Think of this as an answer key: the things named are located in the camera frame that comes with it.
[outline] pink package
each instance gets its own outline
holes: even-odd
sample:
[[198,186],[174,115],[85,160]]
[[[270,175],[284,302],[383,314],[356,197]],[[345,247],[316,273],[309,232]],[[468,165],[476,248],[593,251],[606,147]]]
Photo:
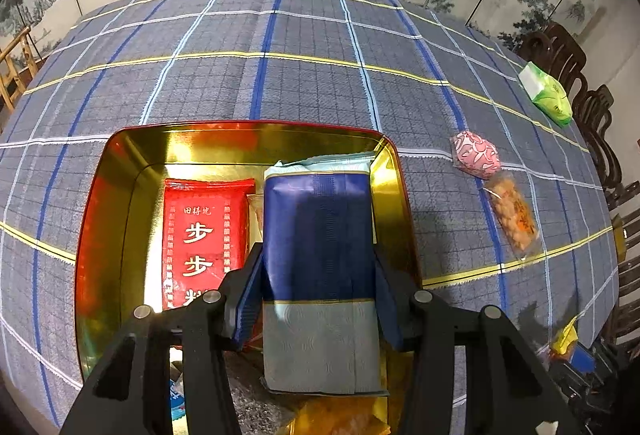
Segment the pink package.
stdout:
[[461,131],[450,140],[456,168],[485,180],[500,169],[498,150],[479,135]]

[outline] red package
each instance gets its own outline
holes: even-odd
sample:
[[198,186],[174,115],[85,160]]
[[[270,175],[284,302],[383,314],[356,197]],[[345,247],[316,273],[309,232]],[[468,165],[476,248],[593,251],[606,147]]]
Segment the red package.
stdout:
[[162,309],[188,305],[244,265],[255,180],[164,182]]

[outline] metal screw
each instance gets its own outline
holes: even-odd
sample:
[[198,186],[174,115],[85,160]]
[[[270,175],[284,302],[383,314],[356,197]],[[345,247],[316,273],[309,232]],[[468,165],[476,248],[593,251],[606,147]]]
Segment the metal screw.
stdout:
[[492,320],[497,320],[500,316],[502,316],[502,311],[494,305],[489,305],[484,309],[484,315],[488,318],[491,318]]
[[220,292],[218,292],[217,290],[207,291],[206,293],[204,293],[204,296],[202,297],[205,303],[215,303],[220,298],[222,298],[222,294],[220,294]]
[[414,299],[418,303],[429,303],[433,299],[433,294],[428,290],[417,290],[415,291]]
[[151,307],[149,305],[139,305],[133,311],[133,315],[135,317],[137,317],[139,320],[141,320],[142,318],[146,318],[147,316],[149,316],[149,314],[151,314],[151,312],[152,312],[152,310],[151,310]]

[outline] chinese character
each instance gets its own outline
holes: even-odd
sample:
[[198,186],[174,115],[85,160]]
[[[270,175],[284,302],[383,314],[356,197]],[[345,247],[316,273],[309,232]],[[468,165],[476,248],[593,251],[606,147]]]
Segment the chinese character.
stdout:
[[197,290],[197,291],[193,291],[193,289],[188,289],[187,290],[187,294],[185,294],[185,300],[184,303],[182,304],[182,306],[187,306],[189,303],[191,303],[194,299],[196,299],[198,296],[202,295],[202,291],[201,290]]
[[187,227],[185,231],[189,233],[189,240],[184,240],[184,243],[193,243],[194,241],[202,240],[202,238],[207,236],[207,233],[213,233],[213,229],[207,229],[207,226],[200,222],[191,224],[191,227]]
[[200,256],[196,256],[196,259],[190,258],[189,261],[184,262],[185,265],[190,265],[190,269],[193,269],[193,272],[183,272],[183,276],[195,276],[196,274],[200,274],[201,272],[205,272],[207,267],[211,267],[213,265],[212,261],[205,261],[204,258]]

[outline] tablecloth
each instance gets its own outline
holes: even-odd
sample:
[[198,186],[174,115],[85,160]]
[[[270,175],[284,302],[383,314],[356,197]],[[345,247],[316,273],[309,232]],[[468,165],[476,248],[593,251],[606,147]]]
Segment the tablecloth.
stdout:
[[[590,344],[617,298],[604,194],[574,124],[527,98],[523,62],[403,0],[121,0],[85,14],[0,138],[0,367],[61,425],[81,386],[74,253],[104,143],[125,126],[281,119],[377,129],[396,144],[425,287],[499,305],[543,352],[576,314]],[[514,259],[449,137],[493,142],[542,232]],[[456,370],[460,430],[464,366]]]

